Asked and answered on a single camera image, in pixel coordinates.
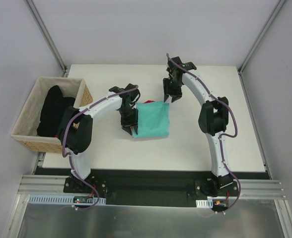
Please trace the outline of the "teal t shirt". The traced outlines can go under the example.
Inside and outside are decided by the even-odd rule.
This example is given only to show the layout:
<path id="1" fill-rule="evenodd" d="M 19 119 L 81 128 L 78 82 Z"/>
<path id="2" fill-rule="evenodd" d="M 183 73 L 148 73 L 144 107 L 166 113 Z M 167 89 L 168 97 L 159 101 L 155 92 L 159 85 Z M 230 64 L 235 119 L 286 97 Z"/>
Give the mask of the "teal t shirt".
<path id="1" fill-rule="evenodd" d="M 169 135 L 170 104 L 163 101 L 137 103 L 138 135 L 133 138 L 167 137 Z"/>

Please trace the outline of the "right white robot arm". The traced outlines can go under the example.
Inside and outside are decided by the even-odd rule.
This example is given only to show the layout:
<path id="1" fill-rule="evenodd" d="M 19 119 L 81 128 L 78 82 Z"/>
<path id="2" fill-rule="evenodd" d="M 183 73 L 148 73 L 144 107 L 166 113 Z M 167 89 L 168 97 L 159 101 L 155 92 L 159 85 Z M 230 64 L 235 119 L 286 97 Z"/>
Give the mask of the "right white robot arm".
<path id="1" fill-rule="evenodd" d="M 228 125 L 228 100 L 226 97 L 213 97 L 212 92 L 200 78 L 192 62 L 183 63 L 180 57 L 167 56 L 168 77 L 163 79 L 164 101 L 170 97 L 175 102 L 182 97 L 182 86 L 186 86 L 201 106 L 198 118 L 200 130 L 206 135 L 211 155 L 211 172 L 217 180 L 211 182 L 211 191 L 223 195 L 228 183 L 221 177 L 229 174 L 225 168 L 227 158 L 224 143 L 220 140 Z"/>

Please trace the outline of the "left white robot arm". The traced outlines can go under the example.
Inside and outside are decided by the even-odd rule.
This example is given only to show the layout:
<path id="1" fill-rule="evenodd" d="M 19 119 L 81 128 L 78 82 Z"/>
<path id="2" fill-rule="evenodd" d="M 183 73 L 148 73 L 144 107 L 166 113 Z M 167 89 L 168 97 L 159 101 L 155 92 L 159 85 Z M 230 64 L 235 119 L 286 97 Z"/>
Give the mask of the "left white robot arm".
<path id="1" fill-rule="evenodd" d="M 137 133 L 136 103 L 140 95 L 137 85 L 128 84 L 126 88 L 114 86 L 94 103 L 80 108 L 71 106 L 65 110 L 57 138 L 62 145 L 62 156 L 69 157 L 72 175 L 77 178 L 74 185 L 80 192 L 89 192 L 92 187 L 92 181 L 88 178 L 91 168 L 87 149 L 92 141 L 94 123 L 108 113 L 118 111 L 122 130 L 129 135 Z"/>

